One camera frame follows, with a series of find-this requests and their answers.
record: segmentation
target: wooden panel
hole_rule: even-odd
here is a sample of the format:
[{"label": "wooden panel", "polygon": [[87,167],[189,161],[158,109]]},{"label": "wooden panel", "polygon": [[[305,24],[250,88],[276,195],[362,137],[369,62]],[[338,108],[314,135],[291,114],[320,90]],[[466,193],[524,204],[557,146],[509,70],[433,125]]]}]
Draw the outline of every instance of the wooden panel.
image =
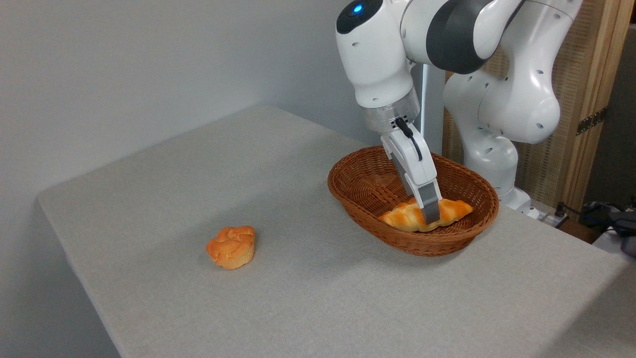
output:
[{"label": "wooden panel", "polygon": [[[587,115],[598,112],[609,104],[633,4],[634,0],[605,3],[588,78],[589,85],[582,105]],[[577,136],[573,144],[572,155],[563,179],[565,186],[562,194],[562,200],[572,207],[580,208],[583,205],[601,128],[602,126],[596,126]]]}]

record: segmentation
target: metal hinge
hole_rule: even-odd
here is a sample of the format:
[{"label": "metal hinge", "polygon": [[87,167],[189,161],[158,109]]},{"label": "metal hinge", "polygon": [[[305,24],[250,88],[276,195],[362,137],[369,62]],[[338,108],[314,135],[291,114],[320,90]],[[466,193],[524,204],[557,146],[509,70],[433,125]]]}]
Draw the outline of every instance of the metal hinge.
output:
[{"label": "metal hinge", "polygon": [[580,121],[579,127],[576,129],[576,135],[578,136],[579,134],[586,132],[595,125],[603,122],[605,120],[606,113],[607,107]]}]

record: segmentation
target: basket rim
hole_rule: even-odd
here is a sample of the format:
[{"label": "basket rim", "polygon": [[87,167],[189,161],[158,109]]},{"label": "basket rim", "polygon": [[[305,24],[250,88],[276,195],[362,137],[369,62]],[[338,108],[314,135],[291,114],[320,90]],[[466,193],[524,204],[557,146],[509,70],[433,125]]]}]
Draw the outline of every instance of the basket rim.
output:
[{"label": "basket rim", "polygon": [[[371,212],[369,212],[367,209],[363,208],[362,206],[358,205],[356,202],[351,201],[348,197],[346,197],[338,188],[335,187],[335,184],[332,182],[332,180],[330,180],[335,171],[338,169],[338,166],[343,165],[343,162],[345,162],[350,156],[355,155],[355,154],[360,154],[361,152],[365,152],[365,151],[375,151],[381,149],[382,151],[384,151],[384,148],[382,146],[372,146],[372,147],[364,147],[361,148],[359,150],[356,150],[355,152],[349,153],[348,155],[346,155],[345,157],[342,157],[338,162],[336,162],[336,164],[334,164],[334,166],[331,168],[331,170],[329,171],[329,175],[328,175],[328,180],[327,180],[327,186],[329,188],[329,191],[331,192],[332,195],[334,195],[336,197],[336,199],[341,202],[341,204],[347,203],[347,205],[351,205],[354,206],[357,210],[359,210],[362,214],[364,214],[365,216],[367,216],[370,220],[373,220],[374,222],[377,223],[382,223],[390,232],[393,232],[394,234],[398,234],[401,237],[403,237],[406,240],[420,240],[422,238],[433,238],[433,237],[439,237],[439,238],[447,238],[448,234],[440,234],[440,233],[436,233],[436,230],[432,230],[432,231],[428,231],[426,233],[423,232],[419,232],[416,231],[414,233],[409,233],[406,231],[400,231],[398,229],[396,229],[395,227],[390,226],[389,224],[382,222],[381,220],[378,220]],[[466,239],[469,238],[474,238],[475,236],[477,236],[479,233],[483,232],[485,229],[487,229],[492,222],[497,218],[497,215],[499,213],[499,197],[495,191],[495,189],[491,186],[490,183],[488,183],[488,181],[486,181],[484,179],[484,177],[482,177],[481,175],[479,175],[477,172],[470,170],[469,168],[451,161],[450,159],[447,159],[441,155],[435,154],[435,153],[431,153],[434,161],[440,161],[444,164],[447,165],[452,165],[452,166],[460,166],[462,167],[463,170],[466,170],[468,172],[470,172],[471,174],[473,174],[474,176],[477,177],[477,179],[479,179],[479,181],[483,184],[485,184],[486,188],[488,189],[488,191],[490,192],[490,198],[492,200],[492,208],[493,210],[491,210],[490,212],[488,212],[485,217],[483,219],[481,219],[479,222],[475,223],[475,225],[473,225],[470,229],[467,229],[465,231],[461,231],[458,233],[454,233],[453,234],[453,238],[455,238],[455,240],[453,241],[464,241]]]}]

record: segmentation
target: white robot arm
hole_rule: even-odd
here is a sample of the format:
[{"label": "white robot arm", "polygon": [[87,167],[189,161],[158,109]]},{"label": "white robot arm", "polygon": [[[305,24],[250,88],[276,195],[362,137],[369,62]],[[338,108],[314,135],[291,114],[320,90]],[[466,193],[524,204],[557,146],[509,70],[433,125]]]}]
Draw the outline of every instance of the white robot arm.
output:
[{"label": "white robot arm", "polygon": [[[430,152],[413,126],[420,111],[410,76],[414,63],[465,75],[452,78],[444,93],[453,117],[461,113],[464,127],[472,129],[462,133],[464,145],[502,135],[536,143],[556,127],[551,119],[555,113],[558,121],[551,67],[581,2],[355,0],[340,13],[336,42],[366,125],[380,133],[406,191],[417,198],[427,222],[439,218],[437,200],[441,196]],[[546,9],[561,9],[558,16],[565,21],[548,26],[549,18],[557,16]],[[509,52],[511,72],[506,78],[487,78],[478,70],[504,33],[504,45],[514,49]],[[519,113],[529,119],[518,120]],[[500,147],[510,151],[505,145]],[[490,153],[493,148],[480,150]]]},{"label": "white robot arm", "polygon": [[427,222],[439,219],[437,171],[413,126],[420,106],[414,62],[470,73],[493,54],[523,0],[356,0],[336,21],[336,41],[367,127],[379,132],[407,193]]}]

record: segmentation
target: white wall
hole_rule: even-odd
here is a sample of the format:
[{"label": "white wall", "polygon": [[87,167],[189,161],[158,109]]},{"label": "white wall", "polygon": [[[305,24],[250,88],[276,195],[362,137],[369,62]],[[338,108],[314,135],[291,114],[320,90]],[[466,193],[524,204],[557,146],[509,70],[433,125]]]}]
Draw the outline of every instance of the white wall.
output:
[{"label": "white wall", "polygon": [[0,357],[116,356],[38,192],[254,104],[377,143],[335,45],[348,1],[0,1]]}]

